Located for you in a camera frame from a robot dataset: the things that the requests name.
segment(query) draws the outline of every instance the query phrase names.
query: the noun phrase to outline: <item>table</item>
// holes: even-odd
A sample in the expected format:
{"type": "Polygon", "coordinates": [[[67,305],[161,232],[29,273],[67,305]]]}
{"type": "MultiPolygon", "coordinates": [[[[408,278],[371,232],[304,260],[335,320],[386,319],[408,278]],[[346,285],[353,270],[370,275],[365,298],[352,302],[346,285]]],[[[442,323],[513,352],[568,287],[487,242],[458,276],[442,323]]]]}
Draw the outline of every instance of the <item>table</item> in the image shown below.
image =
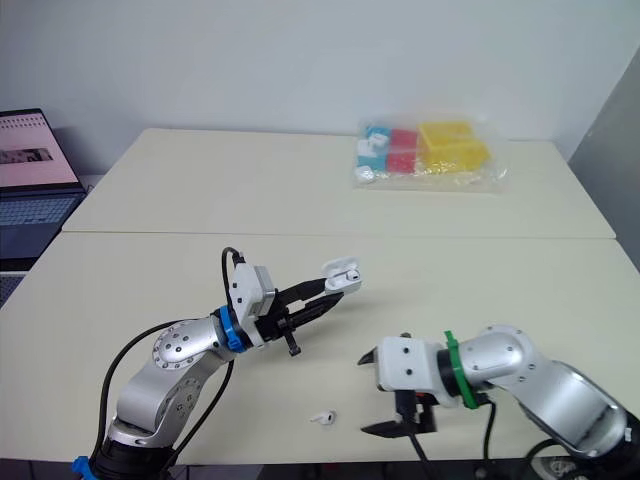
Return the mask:
{"type": "Polygon", "coordinates": [[[149,129],[65,231],[614,238],[550,142],[499,149],[501,194],[354,189],[355,137],[149,129]]]}
{"type": "MultiPolygon", "coordinates": [[[[549,357],[640,413],[640,386],[620,374],[640,368],[640,275],[614,240],[65,232],[0,311],[0,457],[89,454],[109,362],[147,327],[222,304],[227,245],[266,265],[281,288],[315,278],[325,260],[344,254],[360,256],[364,283],[298,331],[298,357],[284,341],[243,354],[182,463],[415,460],[408,440],[359,431],[391,418],[393,395],[376,390],[371,366],[355,363],[404,331],[443,340],[452,329],[464,340],[489,324],[517,325],[549,357]],[[326,409],[338,413],[333,426],[309,422],[326,409]]],[[[116,374],[110,412],[150,342],[116,374]]],[[[195,417],[221,378],[209,381],[195,417]]],[[[522,456],[544,434],[509,395],[492,396],[492,455],[522,456]]],[[[427,454],[478,458],[487,415],[438,407],[439,432],[421,436],[427,454]]]]}

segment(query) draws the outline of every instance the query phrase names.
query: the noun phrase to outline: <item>cable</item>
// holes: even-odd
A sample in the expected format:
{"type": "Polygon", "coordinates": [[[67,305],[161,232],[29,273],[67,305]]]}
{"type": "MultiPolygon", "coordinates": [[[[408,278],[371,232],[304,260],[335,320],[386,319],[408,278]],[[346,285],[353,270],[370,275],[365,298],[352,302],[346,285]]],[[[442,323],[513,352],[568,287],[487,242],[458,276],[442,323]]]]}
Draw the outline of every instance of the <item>cable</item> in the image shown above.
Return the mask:
{"type": "Polygon", "coordinates": [[[180,453],[182,453],[182,450],[184,450],[184,448],[187,446],[187,444],[191,441],[191,439],[194,437],[194,435],[198,432],[198,429],[202,426],[202,424],[205,422],[205,420],[207,419],[209,414],[213,411],[215,406],[218,404],[218,401],[220,401],[220,398],[222,397],[222,394],[224,393],[224,391],[227,389],[227,385],[229,384],[229,380],[231,379],[231,373],[233,373],[233,364],[234,364],[233,360],[231,360],[227,364],[227,373],[225,373],[225,375],[224,375],[224,380],[222,380],[222,384],[220,385],[220,388],[218,389],[218,393],[216,393],[216,396],[213,397],[213,400],[211,401],[209,406],[206,408],[204,413],[200,416],[200,418],[195,423],[195,425],[191,428],[191,430],[189,430],[189,433],[187,433],[187,436],[184,437],[184,440],[182,440],[182,442],[180,442],[180,445],[178,446],[178,448],[176,448],[175,452],[173,452],[173,454],[166,461],[166,463],[162,467],[162,470],[160,471],[161,474],[163,472],[166,472],[169,469],[169,467],[173,466],[173,464],[178,459],[178,456],[180,455],[180,453]]]}
{"type": "Polygon", "coordinates": [[[27,460],[27,465],[29,466],[29,480],[36,480],[36,472],[33,467],[33,460],[27,460]]]}
{"type": "Polygon", "coordinates": [[[591,477],[593,475],[593,471],[588,468],[577,468],[576,470],[571,470],[568,473],[565,473],[560,480],[575,480],[578,477],[587,477],[589,479],[594,480],[596,477],[591,477]]]}
{"type": "Polygon", "coordinates": [[[129,343],[127,343],[122,350],[116,355],[116,357],[109,365],[109,369],[107,370],[107,374],[104,376],[104,381],[102,382],[102,392],[100,393],[100,412],[98,414],[98,436],[96,437],[96,444],[93,447],[93,453],[91,454],[91,458],[89,463],[93,465],[98,452],[100,451],[100,447],[102,447],[102,442],[104,441],[104,434],[106,431],[106,421],[107,421],[107,401],[109,400],[109,386],[111,385],[111,379],[113,378],[113,374],[122,360],[122,358],[127,354],[129,350],[131,350],[140,340],[148,337],[152,333],[155,333],[159,330],[164,330],[165,328],[169,328],[171,325],[176,322],[165,322],[160,325],[157,325],[149,330],[145,330],[140,335],[135,337],[129,343]]]}
{"type": "Polygon", "coordinates": [[[549,438],[547,440],[543,440],[542,442],[535,445],[531,450],[529,450],[529,453],[527,453],[527,455],[524,457],[523,463],[522,465],[520,465],[520,468],[516,473],[516,479],[524,480],[524,476],[527,473],[529,466],[531,465],[531,460],[533,460],[533,457],[535,457],[538,453],[540,453],[545,448],[549,448],[554,445],[558,445],[558,442],[549,438]]]}
{"type": "Polygon", "coordinates": [[[235,264],[241,257],[240,252],[238,252],[235,248],[225,247],[222,250],[222,282],[224,283],[224,293],[227,296],[227,308],[233,310],[233,304],[231,303],[231,294],[229,293],[229,275],[227,274],[227,255],[231,253],[233,263],[235,264]]]}
{"type": "Polygon", "coordinates": [[[408,429],[407,435],[409,436],[409,440],[411,440],[411,444],[413,445],[413,448],[415,448],[416,453],[420,458],[420,466],[422,467],[422,471],[424,472],[425,477],[429,480],[439,480],[440,475],[438,475],[438,472],[435,470],[433,464],[431,463],[431,460],[429,460],[427,458],[427,455],[424,453],[422,446],[420,446],[420,443],[416,438],[416,434],[408,429]]]}
{"type": "Polygon", "coordinates": [[[489,462],[489,442],[491,441],[491,432],[493,431],[493,422],[496,420],[496,411],[498,407],[493,400],[487,400],[491,405],[491,413],[489,414],[489,420],[487,421],[487,428],[484,432],[484,441],[482,443],[482,458],[485,462],[489,462]]]}

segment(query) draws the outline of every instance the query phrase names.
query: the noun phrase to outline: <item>green ring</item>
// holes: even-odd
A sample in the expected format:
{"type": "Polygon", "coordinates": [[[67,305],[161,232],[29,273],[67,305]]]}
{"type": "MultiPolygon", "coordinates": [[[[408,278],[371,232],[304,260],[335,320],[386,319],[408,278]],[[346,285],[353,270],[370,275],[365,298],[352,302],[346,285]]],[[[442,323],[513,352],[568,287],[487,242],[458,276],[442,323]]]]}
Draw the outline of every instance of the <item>green ring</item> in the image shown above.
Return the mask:
{"type": "Polygon", "coordinates": [[[471,387],[464,376],[464,369],[462,368],[462,362],[460,361],[460,350],[458,349],[458,341],[454,338],[451,330],[444,332],[447,337],[447,347],[449,347],[449,357],[451,358],[451,367],[453,368],[453,376],[456,377],[456,383],[462,394],[462,401],[464,406],[475,410],[478,408],[478,402],[471,391],[471,387]]]}

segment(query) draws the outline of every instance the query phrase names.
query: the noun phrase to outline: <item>robotic arm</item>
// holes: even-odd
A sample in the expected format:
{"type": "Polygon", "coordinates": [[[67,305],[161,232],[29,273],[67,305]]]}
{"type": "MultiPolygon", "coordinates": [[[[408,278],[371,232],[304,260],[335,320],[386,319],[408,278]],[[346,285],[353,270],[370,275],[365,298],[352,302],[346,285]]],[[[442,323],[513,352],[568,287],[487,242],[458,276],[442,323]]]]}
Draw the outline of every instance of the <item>robotic arm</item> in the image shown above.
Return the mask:
{"type": "Polygon", "coordinates": [[[353,257],[326,264],[325,278],[283,291],[274,288],[265,267],[246,263],[236,250],[225,249],[222,265],[227,305],[204,318],[178,321],[160,334],[145,366],[122,390],[102,446],[91,459],[74,462],[74,471],[85,479],[169,478],[166,470],[179,453],[173,445],[207,379],[236,355],[281,337],[292,356],[299,354],[296,328],[325,314],[361,284],[353,257]],[[235,267],[231,285],[227,253],[235,267]],[[304,308],[289,311],[289,304],[314,297],[304,308]]]}
{"type": "Polygon", "coordinates": [[[460,344],[446,335],[446,347],[408,334],[387,337],[362,357],[360,365],[376,363],[378,388],[395,392],[399,414],[363,431],[391,438],[432,432],[433,405],[456,407],[462,397],[475,409],[480,392],[499,387],[581,465],[606,471],[608,479],[637,478],[640,422],[585,375],[546,358],[514,327],[488,327],[460,344]]]}

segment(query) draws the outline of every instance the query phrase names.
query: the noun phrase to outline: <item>white wall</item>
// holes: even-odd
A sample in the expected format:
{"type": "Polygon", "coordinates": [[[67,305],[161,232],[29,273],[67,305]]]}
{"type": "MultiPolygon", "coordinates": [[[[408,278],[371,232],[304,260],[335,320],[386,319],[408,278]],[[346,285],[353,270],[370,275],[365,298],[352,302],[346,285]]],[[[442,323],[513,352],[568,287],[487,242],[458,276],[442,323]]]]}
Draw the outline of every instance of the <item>white wall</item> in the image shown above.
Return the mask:
{"type": "Polygon", "coordinates": [[[640,50],[570,166],[640,270],[640,50]]]}
{"type": "Polygon", "coordinates": [[[432,110],[568,158],[640,44],[636,0],[0,2],[0,109],[41,106],[85,173],[147,126],[351,133],[432,110]]]}

